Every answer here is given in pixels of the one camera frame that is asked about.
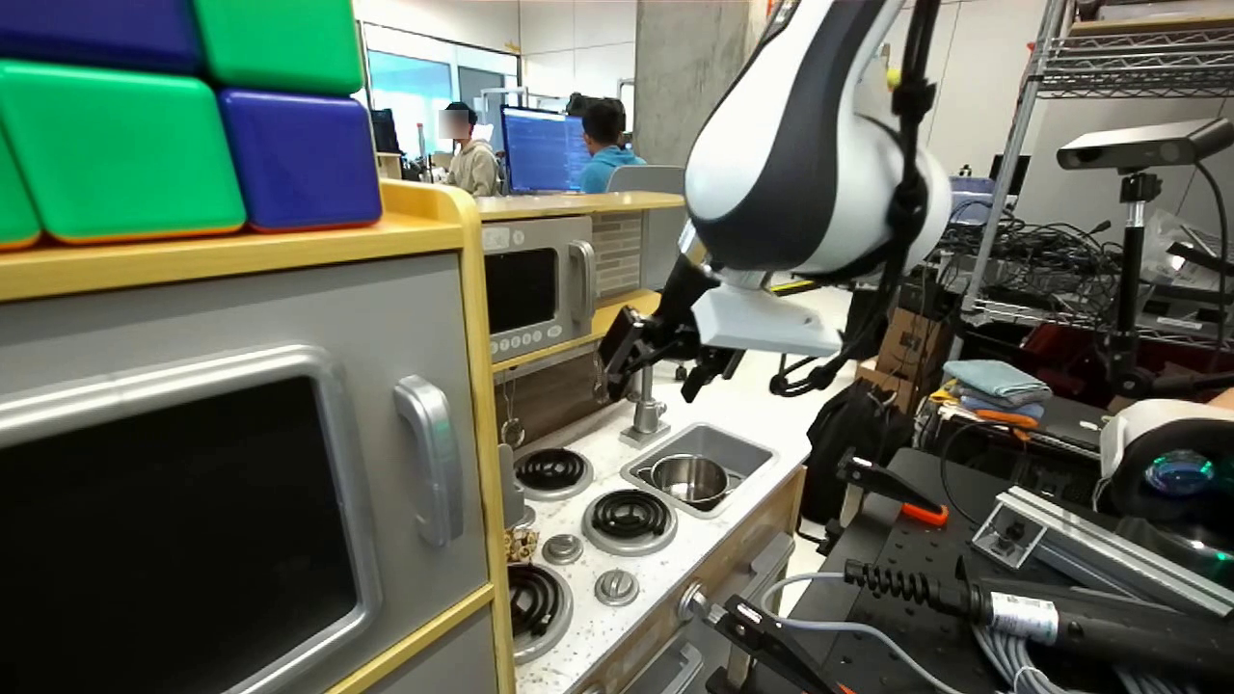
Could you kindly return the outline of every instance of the person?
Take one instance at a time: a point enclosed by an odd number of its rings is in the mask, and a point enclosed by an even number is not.
[[[573,93],[567,116],[573,116],[573,119],[582,119],[582,111],[588,111],[588,93]]]
[[[444,116],[454,143],[447,186],[459,186],[471,195],[495,195],[502,187],[499,152],[495,147],[475,138],[475,119],[477,119],[475,107],[454,100],[444,107]]]
[[[615,168],[645,167],[641,152],[634,152],[627,143],[627,102],[623,100],[588,100],[582,107],[582,138],[592,161],[580,172],[574,191],[605,191],[615,182]]]

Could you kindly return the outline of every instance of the green cube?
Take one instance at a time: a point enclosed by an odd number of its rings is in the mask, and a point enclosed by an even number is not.
[[[61,244],[242,228],[220,102],[199,78],[0,62],[0,123]]]
[[[0,127],[0,245],[33,245],[35,240],[38,210]]]
[[[352,0],[192,0],[209,73],[228,88],[336,93],[362,84]]]

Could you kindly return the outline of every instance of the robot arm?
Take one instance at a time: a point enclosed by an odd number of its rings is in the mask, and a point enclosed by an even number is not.
[[[656,359],[700,359],[700,394],[747,348],[832,354],[821,322],[771,299],[765,278],[821,285],[882,267],[890,299],[903,269],[929,254],[951,215],[951,177],[917,152],[917,123],[933,100],[925,48],[938,0],[917,0],[913,11],[894,93],[903,127],[857,111],[900,7],[903,0],[778,0],[691,151],[691,222],[656,314],[618,314],[603,348],[610,394]]]

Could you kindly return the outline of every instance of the pot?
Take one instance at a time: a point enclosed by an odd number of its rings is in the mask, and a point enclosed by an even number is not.
[[[650,480],[656,490],[669,490],[670,498],[695,506],[695,508],[717,508],[726,499],[726,466],[713,463],[713,460],[686,460],[686,453],[677,453],[677,460],[659,460],[652,470],[650,470]]]

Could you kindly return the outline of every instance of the microwave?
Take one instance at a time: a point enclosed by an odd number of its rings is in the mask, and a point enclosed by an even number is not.
[[[318,694],[481,593],[459,285],[427,254],[0,303],[0,690]],[[434,659],[382,690],[495,690],[495,618]]]
[[[485,222],[495,359],[582,338],[600,299],[592,215]]]

